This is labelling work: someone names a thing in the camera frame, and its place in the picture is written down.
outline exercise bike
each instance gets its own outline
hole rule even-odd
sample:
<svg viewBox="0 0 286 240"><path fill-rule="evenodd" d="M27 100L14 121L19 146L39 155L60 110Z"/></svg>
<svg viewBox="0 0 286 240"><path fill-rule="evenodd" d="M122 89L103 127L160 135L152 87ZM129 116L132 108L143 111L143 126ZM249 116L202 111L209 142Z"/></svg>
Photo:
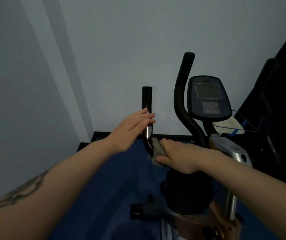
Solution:
<svg viewBox="0 0 286 240"><path fill-rule="evenodd" d="M240 163L252 167L245 149L226 137L221 137L213 122L232 116L232 109L220 79L212 76L193 76L189 79L187 108L184 91L195 54L186 52L174 89L174 109L177 117L193 136L193 143L217 149ZM151 113L152 87L142 88L142 108ZM202 121L205 133L194 119ZM148 154L153 157L153 125L142 132ZM240 237L242 218L236 214L237 198L223 185L213 189L212 178L199 171L190 175L170 169L160 183L162 199L148 196L147 204L131 204L131 219L160 220L163 240L237 240Z"/></svg>

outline white wall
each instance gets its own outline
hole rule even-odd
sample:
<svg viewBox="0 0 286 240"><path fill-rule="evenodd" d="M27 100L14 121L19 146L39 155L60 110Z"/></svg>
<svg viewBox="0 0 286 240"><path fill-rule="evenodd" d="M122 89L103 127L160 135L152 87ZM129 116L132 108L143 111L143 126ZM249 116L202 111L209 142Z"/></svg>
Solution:
<svg viewBox="0 0 286 240"><path fill-rule="evenodd" d="M190 76L219 77L233 109L286 41L286 0L60 0L96 131L112 131L153 86L154 133L189 132L173 108L184 52Z"/></svg>
<svg viewBox="0 0 286 240"><path fill-rule="evenodd" d="M20 0L0 0L0 197L79 143Z"/></svg>

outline forearm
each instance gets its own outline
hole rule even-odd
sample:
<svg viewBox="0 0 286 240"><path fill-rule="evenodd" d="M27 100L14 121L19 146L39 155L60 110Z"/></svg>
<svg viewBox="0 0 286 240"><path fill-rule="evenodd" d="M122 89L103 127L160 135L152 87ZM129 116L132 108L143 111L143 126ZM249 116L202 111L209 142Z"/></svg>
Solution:
<svg viewBox="0 0 286 240"><path fill-rule="evenodd" d="M286 239L286 184L213 151L199 169L229 189L271 230Z"/></svg>
<svg viewBox="0 0 286 240"><path fill-rule="evenodd" d="M104 139L53 167L33 194L0 208L0 239L47 238L112 153Z"/></svg>

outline blue mat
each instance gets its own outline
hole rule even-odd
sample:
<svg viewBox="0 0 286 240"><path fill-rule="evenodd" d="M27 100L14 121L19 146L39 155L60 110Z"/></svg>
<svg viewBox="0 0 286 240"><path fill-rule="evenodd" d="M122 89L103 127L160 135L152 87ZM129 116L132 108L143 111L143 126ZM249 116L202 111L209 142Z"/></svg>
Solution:
<svg viewBox="0 0 286 240"><path fill-rule="evenodd" d="M142 140L137 139L97 171L49 239L161 239L158 222L130 220L130 205L145 203L148 194L160 196L159 184L167 171L147 160ZM241 240L278 239L240 202L237 210L246 224Z"/></svg>

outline right hand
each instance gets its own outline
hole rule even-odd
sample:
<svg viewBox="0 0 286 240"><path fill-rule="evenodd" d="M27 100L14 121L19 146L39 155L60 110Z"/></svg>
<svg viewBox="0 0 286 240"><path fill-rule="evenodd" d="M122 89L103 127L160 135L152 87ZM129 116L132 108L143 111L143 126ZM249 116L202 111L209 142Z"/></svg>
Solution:
<svg viewBox="0 0 286 240"><path fill-rule="evenodd" d="M185 174L200 170L201 161L205 157L209 157L213 151L197 145L175 142L164 138L160 143L167 156L157 156L156 161Z"/></svg>

